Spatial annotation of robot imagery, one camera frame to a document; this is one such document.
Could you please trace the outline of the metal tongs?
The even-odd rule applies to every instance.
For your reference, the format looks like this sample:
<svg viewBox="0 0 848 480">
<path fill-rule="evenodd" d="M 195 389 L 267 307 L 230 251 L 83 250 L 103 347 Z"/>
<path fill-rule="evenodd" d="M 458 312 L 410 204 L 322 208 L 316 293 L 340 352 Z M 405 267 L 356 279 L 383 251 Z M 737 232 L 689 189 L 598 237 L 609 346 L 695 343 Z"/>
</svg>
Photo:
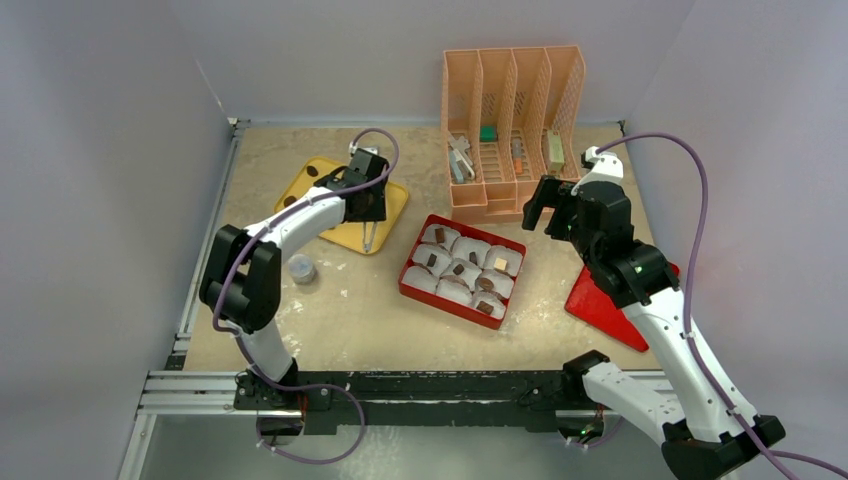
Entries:
<svg viewBox="0 0 848 480">
<path fill-rule="evenodd" d="M 376 238 L 378 223 L 365 222 L 362 224 L 362 251 L 364 254 L 370 254 Z"/>
</svg>

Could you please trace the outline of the red box lid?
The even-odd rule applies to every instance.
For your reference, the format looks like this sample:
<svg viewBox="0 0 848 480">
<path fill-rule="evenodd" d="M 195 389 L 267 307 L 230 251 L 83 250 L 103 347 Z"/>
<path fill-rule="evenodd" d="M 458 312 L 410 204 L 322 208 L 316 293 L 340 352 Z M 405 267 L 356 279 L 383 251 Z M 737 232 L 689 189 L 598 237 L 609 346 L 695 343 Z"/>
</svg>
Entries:
<svg viewBox="0 0 848 480">
<path fill-rule="evenodd" d="M 581 269 L 565 302 L 564 310 L 637 352 L 644 353 L 649 350 L 648 343 L 637 328 L 595 285 L 586 266 Z"/>
</svg>

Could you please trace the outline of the round dark chocolate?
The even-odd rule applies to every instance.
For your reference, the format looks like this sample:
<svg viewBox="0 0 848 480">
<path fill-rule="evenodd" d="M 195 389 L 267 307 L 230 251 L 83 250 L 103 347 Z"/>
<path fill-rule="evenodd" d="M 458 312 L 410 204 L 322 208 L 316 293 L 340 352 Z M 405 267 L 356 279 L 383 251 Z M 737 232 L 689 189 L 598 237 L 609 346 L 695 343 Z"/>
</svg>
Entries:
<svg viewBox="0 0 848 480">
<path fill-rule="evenodd" d="M 494 283 L 488 278 L 478 278 L 477 284 L 478 284 L 478 286 L 480 287 L 481 290 L 484 290 L 484 291 L 493 291 L 494 290 Z"/>
</svg>

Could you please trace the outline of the ridged milk chocolate bar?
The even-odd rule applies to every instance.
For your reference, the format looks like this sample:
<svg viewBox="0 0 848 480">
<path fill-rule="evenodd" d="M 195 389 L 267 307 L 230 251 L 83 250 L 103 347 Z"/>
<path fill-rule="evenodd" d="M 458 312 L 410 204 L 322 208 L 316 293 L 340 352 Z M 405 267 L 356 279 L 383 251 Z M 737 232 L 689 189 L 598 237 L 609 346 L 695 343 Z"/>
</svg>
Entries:
<svg viewBox="0 0 848 480">
<path fill-rule="evenodd" d="M 481 301 L 477 304 L 476 309 L 480 312 L 483 312 L 486 315 L 492 315 L 494 311 L 494 306 L 488 302 Z"/>
</svg>

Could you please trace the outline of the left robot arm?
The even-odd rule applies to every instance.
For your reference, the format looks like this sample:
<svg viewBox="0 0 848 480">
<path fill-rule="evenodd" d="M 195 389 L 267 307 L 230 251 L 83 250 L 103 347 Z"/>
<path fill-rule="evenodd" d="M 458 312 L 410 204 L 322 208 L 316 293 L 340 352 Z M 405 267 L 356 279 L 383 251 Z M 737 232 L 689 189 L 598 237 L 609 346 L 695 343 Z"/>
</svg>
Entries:
<svg viewBox="0 0 848 480">
<path fill-rule="evenodd" d="M 249 370 L 262 378 L 259 395 L 272 408 L 287 408 L 298 395 L 290 375 L 295 360 L 274 321 L 284 264 L 327 230 L 386 220 L 385 188 L 394 165 L 358 148 L 349 164 L 317 179 L 277 214 L 216 232 L 198 297 L 212 311 L 214 329 L 234 336 Z"/>
</svg>

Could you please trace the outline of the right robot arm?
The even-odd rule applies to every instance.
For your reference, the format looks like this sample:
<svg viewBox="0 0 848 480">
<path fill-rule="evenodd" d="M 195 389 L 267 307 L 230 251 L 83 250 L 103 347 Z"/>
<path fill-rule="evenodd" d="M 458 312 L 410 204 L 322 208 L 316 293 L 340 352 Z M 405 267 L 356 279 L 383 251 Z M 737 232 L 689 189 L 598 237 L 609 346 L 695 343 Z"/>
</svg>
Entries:
<svg viewBox="0 0 848 480">
<path fill-rule="evenodd" d="M 678 479 L 720 479 L 782 440 L 779 419 L 760 415 L 732 384 L 686 308 L 662 252 L 634 237 L 631 202 L 610 181 L 579 186 L 545 175 L 523 207 L 522 227 L 569 242 L 593 284 L 648 343 L 669 381 L 670 400 L 596 350 L 563 366 L 561 392 L 576 407 L 609 407 L 648 435 Z"/>
</svg>

